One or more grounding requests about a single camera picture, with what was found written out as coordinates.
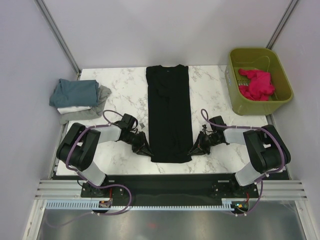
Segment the black t shirt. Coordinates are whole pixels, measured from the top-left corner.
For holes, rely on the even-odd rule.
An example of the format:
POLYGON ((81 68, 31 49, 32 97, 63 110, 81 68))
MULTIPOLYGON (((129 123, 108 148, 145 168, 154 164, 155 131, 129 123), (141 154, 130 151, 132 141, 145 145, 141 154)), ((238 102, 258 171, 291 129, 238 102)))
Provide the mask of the black t shirt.
POLYGON ((191 161, 193 146, 189 68, 184 65, 146 68, 148 134, 153 163, 191 161))

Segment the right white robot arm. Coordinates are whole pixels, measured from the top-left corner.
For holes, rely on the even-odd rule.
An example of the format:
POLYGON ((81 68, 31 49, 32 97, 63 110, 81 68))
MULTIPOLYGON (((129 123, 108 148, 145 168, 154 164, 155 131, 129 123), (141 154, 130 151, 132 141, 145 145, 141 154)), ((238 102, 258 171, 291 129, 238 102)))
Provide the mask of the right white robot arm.
POLYGON ((211 131, 204 124, 188 156, 203 156, 211 153, 211 148, 220 144, 246 146, 249 156, 241 170, 232 174, 229 191, 235 197, 242 196, 247 186, 257 183, 270 173, 282 170, 291 162, 291 154, 272 124, 262 127, 227 127, 222 116, 207 120, 211 131))

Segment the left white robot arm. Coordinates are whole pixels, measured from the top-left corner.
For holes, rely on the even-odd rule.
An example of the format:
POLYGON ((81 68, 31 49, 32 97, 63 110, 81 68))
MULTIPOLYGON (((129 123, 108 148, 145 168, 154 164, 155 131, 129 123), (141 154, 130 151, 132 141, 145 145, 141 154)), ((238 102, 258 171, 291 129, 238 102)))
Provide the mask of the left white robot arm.
POLYGON ((152 157, 153 152, 146 134, 138 131, 138 120, 130 114, 123 114, 121 120, 108 124, 86 127, 74 123, 57 148, 56 157, 67 169, 75 172, 92 185, 92 191, 99 197, 110 191, 108 176, 94 162, 97 146, 105 142, 124 142, 133 153, 152 157))

